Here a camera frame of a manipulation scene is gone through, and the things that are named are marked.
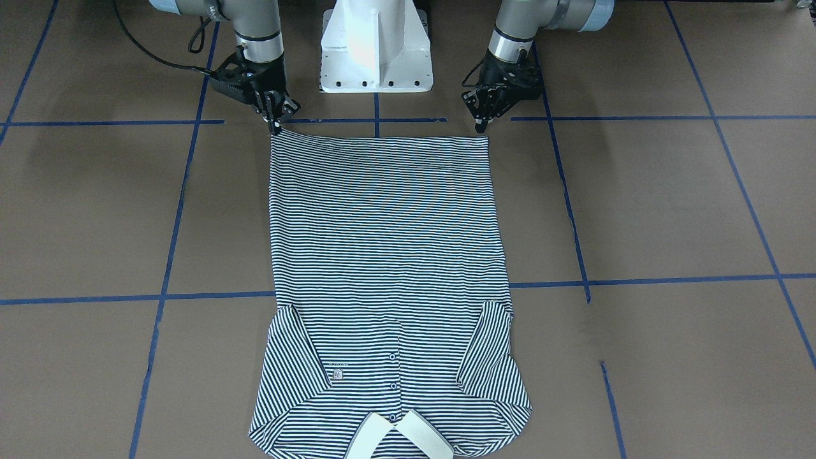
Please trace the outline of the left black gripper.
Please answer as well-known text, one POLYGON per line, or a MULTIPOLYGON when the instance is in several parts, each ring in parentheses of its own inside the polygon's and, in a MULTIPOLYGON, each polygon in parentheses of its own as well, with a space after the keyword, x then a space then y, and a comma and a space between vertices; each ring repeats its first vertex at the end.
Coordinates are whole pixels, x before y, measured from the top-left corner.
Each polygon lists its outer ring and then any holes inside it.
POLYGON ((487 50, 462 81, 466 91, 461 99, 475 120, 477 134, 485 134, 493 119, 504 116, 520 101, 536 101, 542 95, 539 70, 528 50, 521 50, 514 62, 502 61, 487 50))

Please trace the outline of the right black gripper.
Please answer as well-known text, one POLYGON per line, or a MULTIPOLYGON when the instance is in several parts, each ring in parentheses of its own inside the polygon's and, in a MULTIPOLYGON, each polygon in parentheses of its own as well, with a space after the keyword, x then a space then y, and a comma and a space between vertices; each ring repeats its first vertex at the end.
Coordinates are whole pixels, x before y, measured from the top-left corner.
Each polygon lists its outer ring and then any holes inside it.
POLYGON ((280 122, 289 121, 301 109, 289 95, 284 55, 254 62, 247 49, 237 48, 210 73, 209 84, 218 93, 252 106, 267 122, 270 136, 277 136, 280 122))

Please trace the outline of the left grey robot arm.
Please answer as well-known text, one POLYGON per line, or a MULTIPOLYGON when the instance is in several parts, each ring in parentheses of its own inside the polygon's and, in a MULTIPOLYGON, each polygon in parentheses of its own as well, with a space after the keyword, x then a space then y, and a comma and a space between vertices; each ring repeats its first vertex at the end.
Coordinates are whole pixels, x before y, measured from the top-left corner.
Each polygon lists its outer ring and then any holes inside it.
POLYGON ((519 102, 543 93, 532 55, 539 30, 594 32, 609 22, 614 1, 504 1, 484 57, 462 81, 461 99, 478 134, 519 102))

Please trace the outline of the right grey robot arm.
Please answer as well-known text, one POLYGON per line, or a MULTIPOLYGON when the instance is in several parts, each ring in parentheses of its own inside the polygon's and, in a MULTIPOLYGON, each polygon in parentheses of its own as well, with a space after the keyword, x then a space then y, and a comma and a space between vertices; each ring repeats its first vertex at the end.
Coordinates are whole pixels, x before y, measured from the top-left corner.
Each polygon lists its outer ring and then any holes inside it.
POLYGON ((289 96, 277 1, 152 1, 158 11, 231 22, 236 47, 219 67, 204 69, 213 90, 245 105, 277 136, 300 105, 289 96))

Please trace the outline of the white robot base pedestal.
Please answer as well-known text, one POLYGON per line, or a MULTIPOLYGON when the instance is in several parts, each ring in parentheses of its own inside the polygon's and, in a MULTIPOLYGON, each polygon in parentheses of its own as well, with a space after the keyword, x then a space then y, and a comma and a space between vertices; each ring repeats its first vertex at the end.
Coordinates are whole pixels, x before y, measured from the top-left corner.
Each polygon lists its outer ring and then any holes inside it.
POLYGON ((426 11, 414 1, 338 1, 323 13, 325 93, 417 93, 434 87, 426 11))

